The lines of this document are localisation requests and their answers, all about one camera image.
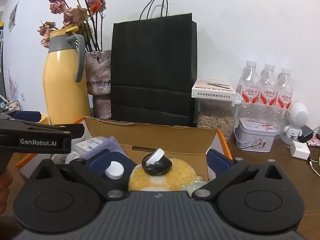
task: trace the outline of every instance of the white bottle cap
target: white bottle cap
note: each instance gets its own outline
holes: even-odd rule
[[[256,67],[257,63],[253,60],[247,60],[247,66],[249,67]]]
[[[265,63],[264,68],[274,71],[275,70],[275,65]]]
[[[124,167],[119,162],[111,162],[109,168],[106,169],[105,174],[110,179],[120,179],[124,174]]]
[[[146,161],[146,165],[152,165],[155,164],[155,162],[158,162],[162,156],[164,155],[164,151],[162,149],[157,149]]]
[[[281,72],[284,73],[284,74],[287,74],[287,75],[290,75],[290,74],[291,74],[291,70],[290,70],[290,69],[287,69],[287,68],[282,68],[282,69],[281,69]]]
[[[80,158],[80,154],[75,152],[75,151],[71,151],[67,157],[66,157],[66,162],[65,164],[69,164],[71,161],[75,160],[75,159],[79,159]]]

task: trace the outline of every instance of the bag handle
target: bag handle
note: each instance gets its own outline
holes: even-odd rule
[[[155,0],[151,0],[151,1],[145,6],[145,8],[142,10],[142,12],[141,12],[141,14],[140,14],[139,20],[141,20],[142,14],[143,14],[143,12],[145,11],[145,9],[148,7],[149,4],[151,4],[150,7],[149,7],[149,10],[148,10],[148,14],[147,14],[147,19],[148,19],[149,12],[150,12],[151,6],[152,6],[152,4],[154,3],[154,1],[155,1]],[[166,2],[167,2],[167,10],[166,10],[166,15],[165,15],[165,16],[168,16],[168,0],[166,0]],[[162,0],[161,17],[162,17],[163,8],[164,8],[164,0]]]

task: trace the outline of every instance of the thermos handle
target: thermos handle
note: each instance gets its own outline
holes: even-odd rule
[[[84,37],[81,34],[73,34],[72,36],[67,38],[67,42],[71,43],[73,41],[78,41],[79,65],[78,65],[78,70],[76,72],[76,82],[79,83],[82,79],[82,75],[84,71],[84,59],[85,59]]]

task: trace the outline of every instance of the human hand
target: human hand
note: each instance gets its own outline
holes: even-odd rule
[[[7,208],[7,198],[9,196],[9,186],[12,184],[13,177],[10,171],[6,170],[0,175],[0,215]]]

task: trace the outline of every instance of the white cap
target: white cap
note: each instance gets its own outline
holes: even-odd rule
[[[291,70],[290,70],[290,69],[287,69],[287,68],[282,68],[282,69],[281,69],[281,72],[284,73],[284,74],[287,74],[287,75],[290,75],[290,74],[291,74]]]
[[[265,63],[264,68],[274,71],[275,70],[275,65]]]
[[[158,162],[164,155],[164,151],[162,149],[157,149],[146,161],[146,165],[152,165],[155,164],[155,162]]]
[[[110,179],[120,179],[124,174],[124,167],[119,162],[111,162],[109,168],[106,169],[105,174]]]
[[[247,60],[247,66],[249,67],[256,67],[257,63],[253,60]]]

